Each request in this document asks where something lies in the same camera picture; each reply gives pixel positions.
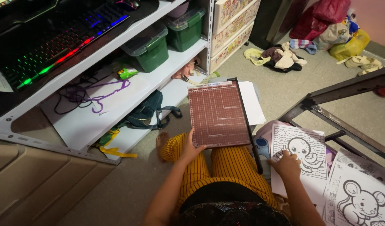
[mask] clear container lid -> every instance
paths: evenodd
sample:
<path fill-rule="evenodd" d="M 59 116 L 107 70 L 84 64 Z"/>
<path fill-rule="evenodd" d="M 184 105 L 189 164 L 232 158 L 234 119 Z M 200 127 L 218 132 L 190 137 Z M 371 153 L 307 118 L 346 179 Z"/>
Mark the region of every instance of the clear container lid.
<path fill-rule="evenodd" d="M 160 43 L 160 38 L 165 37 L 167 34 L 166 26 L 155 22 L 123 44 L 121 49 L 130 56 L 139 56 L 155 48 Z"/>
<path fill-rule="evenodd" d="M 188 9 L 187 12 L 179 18 L 172 18 L 170 16 L 166 16 L 163 22 L 171 30 L 181 31 L 200 21 L 200 18 L 204 15 L 205 8 L 195 7 L 192 9 Z"/>

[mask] pink wall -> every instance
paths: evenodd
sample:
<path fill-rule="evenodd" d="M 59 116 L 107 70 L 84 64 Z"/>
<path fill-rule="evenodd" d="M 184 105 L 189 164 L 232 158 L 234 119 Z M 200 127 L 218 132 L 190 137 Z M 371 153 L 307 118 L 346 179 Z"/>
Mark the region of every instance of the pink wall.
<path fill-rule="evenodd" d="M 310 0 L 307 7 L 317 0 Z M 357 15 L 357 24 L 371 40 L 385 45 L 385 0 L 352 0 L 351 8 Z"/>

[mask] speckled tile floor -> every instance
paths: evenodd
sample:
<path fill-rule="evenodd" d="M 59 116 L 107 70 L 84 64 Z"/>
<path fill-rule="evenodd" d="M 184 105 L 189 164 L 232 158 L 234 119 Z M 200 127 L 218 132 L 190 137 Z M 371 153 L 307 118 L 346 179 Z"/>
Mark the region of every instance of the speckled tile floor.
<path fill-rule="evenodd" d="M 276 119 L 309 92 L 334 85 L 355 77 L 360 68 L 349 69 L 344 64 L 336 65 L 327 52 L 310 55 L 304 50 L 296 53 L 308 61 L 302 71 L 287 74 L 277 73 L 263 66 L 255 66 L 243 57 L 244 50 L 255 48 L 243 46 L 217 71 L 221 76 L 238 77 L 258 85 L 261 107 L 268 121 Z M 361 132 L 385 145 L 385 98 L 365 93 L 322 104 L 326 110 Z M 190 128 L 188 99 L 180 104 L 184 117 L 171 117 L 165 129 L 171 136 Z M 325 131 L 336 130 L 309 112 L 295 121 L 306 128 Z M 155 153 L 155 137 L 159 131 L 151 131 L 132 150 L 136 159 L 123 159 L 95 189 L 86 195 L 57 225 L 58 226 L 136 226 L 141 221 L 150 199 L 171 168 L 171 163 L 161 164 Z M 344 139 L 351 144 L 350 138 Z"/>

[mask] octopus drawing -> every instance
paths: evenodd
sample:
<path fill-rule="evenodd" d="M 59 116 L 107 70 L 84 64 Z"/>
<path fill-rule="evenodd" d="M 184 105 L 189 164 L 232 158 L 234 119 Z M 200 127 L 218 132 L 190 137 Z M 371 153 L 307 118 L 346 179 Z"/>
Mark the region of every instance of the octopus drawing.
<path fill-rule="evenodd" d="M 311 173 L 313 169 L 322 166 L 322 161 L 317 161 L 317 154 L 311 153 L 310 144 L 302 138 L 296 137 L 289 141 L 287 148 L 284 145 L 284 150 L 289 150 L 291 154 L 296 154 L 297 159 L 301 160 L 301 171 Z"/>

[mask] child's hand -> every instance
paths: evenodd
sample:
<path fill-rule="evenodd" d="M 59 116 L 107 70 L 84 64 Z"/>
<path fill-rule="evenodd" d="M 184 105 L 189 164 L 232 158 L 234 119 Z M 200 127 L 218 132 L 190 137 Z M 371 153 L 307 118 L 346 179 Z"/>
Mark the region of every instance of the child's hand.
<path fill-rule="evenodd" d="M 301 160 L 297 159 L 296 154 L 290 156 L 289 151 L 284 150 L 282 158 L 276 162 L 272 159 L 268 160 L 268 164 L 271 165 L 275 171 L 280 175 L 282 180 L 284 179 L 300 179 L 300 164 Z"/>
<path fill-rule="evenodd" d="M 206 145 L 199 146 L 195 148 L 192 144 L 192 134 L 194 133 L 194 128 L 190 130 L 187 134 L 187 139 L 184 143 L 183 151 L 181 152 L 179 160 L 184 161 L 186 164 L 192 162 L 198 154 L 206 148 Z"/>

